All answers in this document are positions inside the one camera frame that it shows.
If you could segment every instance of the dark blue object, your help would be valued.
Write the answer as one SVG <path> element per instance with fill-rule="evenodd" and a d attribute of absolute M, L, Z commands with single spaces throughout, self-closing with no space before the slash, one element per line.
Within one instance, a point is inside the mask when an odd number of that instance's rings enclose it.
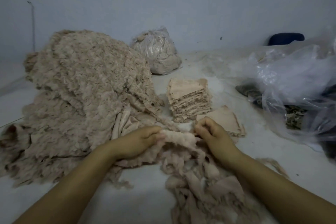
<path fill-rule="evenodd" d="M 279 33 L 271 36 L 268 45 L 290 44 L 295 40 L 304 41 L 305 36 L 300 33 Z"/>

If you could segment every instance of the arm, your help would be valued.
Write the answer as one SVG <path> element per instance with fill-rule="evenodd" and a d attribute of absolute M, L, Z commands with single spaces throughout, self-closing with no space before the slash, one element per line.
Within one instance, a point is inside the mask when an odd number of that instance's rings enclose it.
<path fill-rule="evenodd" d="M 207 142 L 223 166 L 248 182 L 252 191 L 281 223 L 335 222 L 335 205 L 243 154 L 214 120 L 203 118 L 195 126 L 195 131 Z"/>
<path fill-rule="evenodd" d="M 77 223 L 112 164 L 145 151 L 163 137 L 160 130 L 158 126 L 141 128 L 98 146 L 14 224 Z"/>

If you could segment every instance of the white table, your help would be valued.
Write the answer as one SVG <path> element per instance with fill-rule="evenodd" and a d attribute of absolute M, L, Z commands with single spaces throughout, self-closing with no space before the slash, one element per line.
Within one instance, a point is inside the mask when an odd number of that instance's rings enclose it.
<path fill-rule="evenodd" d="M 246 58 L 252 51 L 264 48 L 224 49 L 181 55 L 181 69 L 169 75 L 153 76 L 155 90 L 167 102 L 165 93 L 171 77 L 207 78 L 213 95 L 213 107 L 227 105 L 246 128 L 246 137 L 239 139 L 237 144 L 243 152 L 254 158 L 276 159 L 293 182 L 336 204 L 336 165 L 323 153 L 275 135 L 267 128 L 261 112 L 234 90 Z M 11 70 L 10 78 L 13 80 L 23 74 L 22 67 L 16 65 L 15 69 Z M 18 86 L 10 95 L 0 96 L 0 126 L 20 118 L 20 108 L 31 102 L 35 93 L 33 87 L 27 84 Z M 163 113 L 170 115 L 168 106 Z M 102 184 L 84 212 L 81 223 L 171 223 L 170 209 L 175 200 L 164 189 L 166 178 L 158 165 L 124 171 L 122 179 L 130 181 L 134 188 L 116 190 L 109 184 Z M 11 223 L 52 187 L 52 184 L 31 184 L 12 189 L 11 185 L 12 181 L 8 177 L 0 179 L 0 222 L 3 224 Z"/>

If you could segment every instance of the plastic bag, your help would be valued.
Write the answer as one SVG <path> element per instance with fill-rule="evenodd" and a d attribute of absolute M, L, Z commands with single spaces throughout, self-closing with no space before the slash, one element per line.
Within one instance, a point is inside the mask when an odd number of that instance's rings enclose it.
<path fill-rule="evenodd" d="M 168 74 L 179 68 L 182 63 L 164 26 L 142 32 L 132 39 L 130 46 L 145 55 L 150 64 L 150 71 L 154 74 Z"/>
<path fill-rule="evenodd" d="M 268 126 L 284 138 L 336 142 L 334 46 L 290 45 L 251 54 L 246 75 L 261 94 L 249 100 L 262 105 Z"/>

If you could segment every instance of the pile of shredded fabric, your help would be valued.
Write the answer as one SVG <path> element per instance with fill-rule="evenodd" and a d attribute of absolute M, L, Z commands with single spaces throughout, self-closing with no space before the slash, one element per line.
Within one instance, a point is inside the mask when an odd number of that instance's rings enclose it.
<path fill-rule="evenodd" d="M 16 185 L 58 181 L 97 145 L 161 124 L 170 130 L 163 130 L 165 141 L 115 163 L 107 180 L 130 187 L 119 182 L 124 168 L 161 162 L 177 200 L 174 224 L 261 222 L 263 205 L 216 164 L 204 142 L 160 118 L 163 102 L 153 90 L 149 64 L 125 43 L 92 31 L 56 32 L 24 65 L 40 92 L 23 108 L 23 122 L 0 137 L 0 174 Z"/>

